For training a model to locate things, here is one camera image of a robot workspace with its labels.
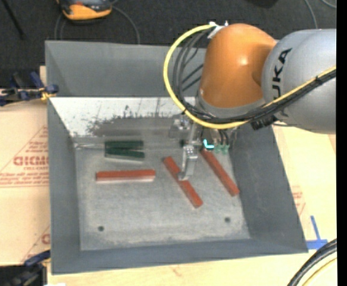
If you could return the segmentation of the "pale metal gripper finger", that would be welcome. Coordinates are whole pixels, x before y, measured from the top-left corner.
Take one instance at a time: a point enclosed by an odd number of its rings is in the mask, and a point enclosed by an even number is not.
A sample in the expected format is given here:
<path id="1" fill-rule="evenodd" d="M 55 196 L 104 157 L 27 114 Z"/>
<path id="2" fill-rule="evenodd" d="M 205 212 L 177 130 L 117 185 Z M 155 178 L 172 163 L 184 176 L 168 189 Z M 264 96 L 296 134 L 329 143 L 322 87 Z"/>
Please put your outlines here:
<path id="1" fill-rule="evenodd" d="M 187 151 L 187 175 L 192 176 L 195 171 L 196 162 L 198 159 L 198 150 L 195 147 L 190 147 Z"/>
<path id="2" fill-rule="evenodd" d="M 187 168 L 189 164 L 189 159 L 190 159 L 190 147 L 189 146 L 184 146 L 183 147 L 183 154 L 182 154 L 182 166 L 180 172 L 177 174 L 178 179 L 180 181 L 184 181 L 187 178 Z"/>

